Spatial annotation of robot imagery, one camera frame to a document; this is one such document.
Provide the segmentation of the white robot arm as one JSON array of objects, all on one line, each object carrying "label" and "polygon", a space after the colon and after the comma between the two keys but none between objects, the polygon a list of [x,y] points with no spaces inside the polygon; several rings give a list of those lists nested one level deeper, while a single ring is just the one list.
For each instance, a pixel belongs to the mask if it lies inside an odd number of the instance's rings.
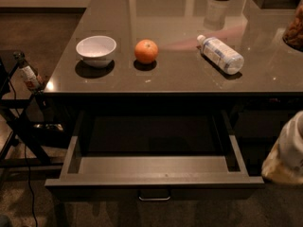
[{"label": "white robot arm", "polygon": [[282,128],[262,164],[261,175],[274,183],[303,184],[303,112],[294,115]]}]

